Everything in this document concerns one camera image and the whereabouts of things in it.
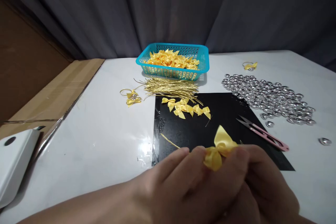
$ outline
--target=white tabletop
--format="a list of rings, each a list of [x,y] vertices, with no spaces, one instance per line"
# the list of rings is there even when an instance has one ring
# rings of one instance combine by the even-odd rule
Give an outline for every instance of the white tabletop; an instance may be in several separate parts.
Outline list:
[[[245,61],[258,62],[244,71]],[[316,109],[315,126],[273,119],[267,129],[285,142],[285,156],[296,171],[283,175],[296,194],[301,215],[320,224],[336,220],[336,73],[291,51],[210,55],[210,70],[199,81],[200,93],[227,92],[224,75],[254,75],[280,82]],[[25,190],[0,214],[0,223],[16,223],[59,202],[124,182],[151,167],[154,97],[127,108],[124,88],[138,86],[144,74],[135,59],[108,59],[88,85],[40,156]],[[143,88],[138,93],[145,97]],[[318,138],[334,143],[323,146]]]

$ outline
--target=hand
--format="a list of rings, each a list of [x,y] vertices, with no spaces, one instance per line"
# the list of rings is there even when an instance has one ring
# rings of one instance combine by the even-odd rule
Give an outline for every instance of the hand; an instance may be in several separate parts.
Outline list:
[[[215,224],[259,224],[260,213],[249,186],[244,183],[225,215]]]
[[[233,220],[241,216],[238,209],[242,210],[242,206],[246,207],[246,203],[253,200],[251,193],[246,200],[247,186],[241,190],[247,172],[248,152],[236,148],[216,172],[203,165],[203,147],[188,152],[187,148],[173,152],[153,169],[131,181],[138,185],[137,205],[143,206],[137,212],[147,213],[146,223],[212,223],[234,202],[229,214],[220,222],[234,223]],[[254,215],[259,216],[257,204],[250,206],[254,207]]]
[[[250,154],[246,181],[258,203],[261,223],[293,223],[298,220],[299,202],[274,162],[256,145],[241,147]]]

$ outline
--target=finger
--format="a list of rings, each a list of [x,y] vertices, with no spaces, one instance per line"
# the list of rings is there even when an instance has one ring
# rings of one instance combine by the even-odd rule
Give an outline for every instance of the finger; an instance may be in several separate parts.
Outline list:
[[[169,154],[168,157],[163,159],[152,169],[153,176],[156,182],[163,182],[168,176],[173,172],[173,170],[181,163],[181,161],[188,156],[189,148],[183,147],[177,149],[173,153]]]
[[[210,172],[211,170],[208,167],[203,166],[203,168],[201,169],[201,172],[197,175],[197,177],[192,182],[188,193],[193,193],[195,190],[197,190],[207,179]]]
[[[222,167],[212,172],[199,190],[189,197],[187,207],[203,212],[203,222],[213,221],[229,207],[240,191],[248,161],[249,153],[240,147],[235,148]]]
[[[250,186],[264,198],[273,199],[284,189],[289,189],[278,167],[267,153],[256,145],[243,145],[250,154],[249,172],[246,177]]]
[[[260,223],[258,204],[246,183],[243,183],[227,214],[215,222],[215,224],[236,223]]]
[[[183,197],[204,167],[205,148],[197,146],[165,180],[164,186],[174,197]]]

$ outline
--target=pile of yellow bows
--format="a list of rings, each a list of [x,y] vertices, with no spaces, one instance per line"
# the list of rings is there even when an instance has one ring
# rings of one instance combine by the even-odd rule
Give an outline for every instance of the pile of yellow bows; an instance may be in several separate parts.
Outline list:
[[[128,105],[128,107],[132,106],[135,103],[141,102],[141,98],[138,97],[138,94],[134,91],[134,89],[132,90],[131,93],[126,93],[126,95],[127,95],[126,104]]]
[[[175,51],[167,49],[166,51],[160,50],[158,53],[150,52],[150,59],[144,61],[145,64],[160,65],[165,67],[175,67],[175,68],[185,68],[198,70],[199,60],[194,59],[194,57],[184,57],[179,55],[180,51]]]
[[[209,169],[217,171],[222,166],[222,156],[226,157],[235,147],[238,146],[234,142],[225,129],[220,125],[218,127],[215,139],[215,147],[206,148],[204,164]]]
[[[190,113],[192,117],[194,116],[194,113],[198,114],[198,116],[205,114],[209,119],[211,119],[209,107],[204,107],[201,109],[199,104],[192,107],[188,105],[188,98],[181,99],[178,102],[175,101],[175,99],[162,98],[162,103],[168,102],[169,111],[171,112],[173,108],[175,108],[174,114],[176,116],[178,115],[182,119],[185,119],[183,112]]]

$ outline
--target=black cutting board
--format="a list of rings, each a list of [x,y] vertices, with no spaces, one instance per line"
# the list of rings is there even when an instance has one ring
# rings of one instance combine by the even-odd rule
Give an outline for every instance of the black cutting board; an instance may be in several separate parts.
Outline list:
[[[209,107],[211,120],[203,114],[191,117],[184,112],[185,118],[175,116],[173,111],[169,112],[167,103],[161,103],[162,97],[155,99],[154,119],[154,155],[159,162],[170,153],[176,150],[172,144],[165,140],[160,133],[179,147],[189,147],[190,150],[198,145],[204,147],[214,146],[214,138],[219,125],[222,125],[226,132],[236,143],[255,144],[263,148],[280,170],[294,171],[294,168],[284,156],[282,151],[268,143],[266,140],[246,128],[236,120],[239,115],[244,116],[262,129],[265,129],[250,107],[241,100],[238,100],[231,93],[199,93],[198,99]]]

